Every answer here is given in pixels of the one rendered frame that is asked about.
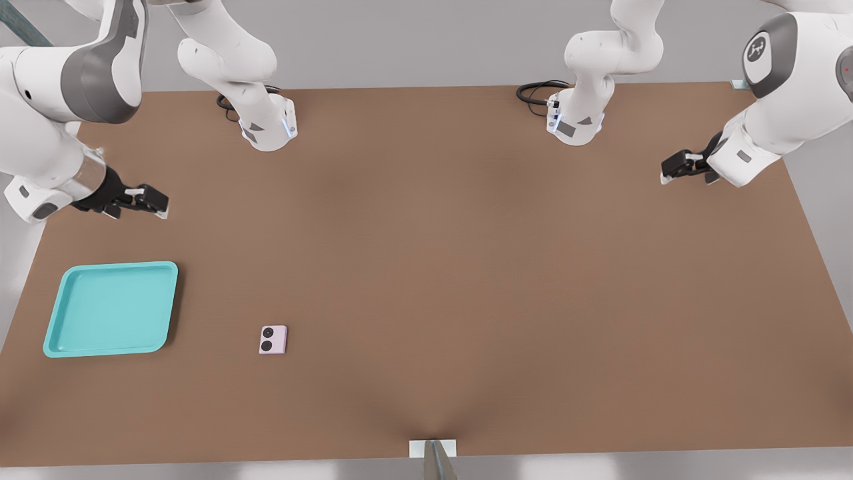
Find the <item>pale blue-green tray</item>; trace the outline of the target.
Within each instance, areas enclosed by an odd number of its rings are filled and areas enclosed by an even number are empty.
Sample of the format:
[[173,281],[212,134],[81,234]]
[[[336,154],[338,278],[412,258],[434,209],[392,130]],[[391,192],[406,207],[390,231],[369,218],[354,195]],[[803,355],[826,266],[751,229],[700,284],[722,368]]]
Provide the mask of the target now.
[[172,261],[76,265],[63,274],[43,353],[152,353],[167,343],[179,267]]

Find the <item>pale lilac phone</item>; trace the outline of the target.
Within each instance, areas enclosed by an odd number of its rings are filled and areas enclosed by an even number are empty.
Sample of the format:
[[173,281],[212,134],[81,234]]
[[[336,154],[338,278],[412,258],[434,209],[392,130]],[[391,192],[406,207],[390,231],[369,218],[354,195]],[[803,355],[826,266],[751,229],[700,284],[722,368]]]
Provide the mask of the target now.
[[265,325],[261,329],[259,355],[283,355],[287,349],[289,328],[286,325]]

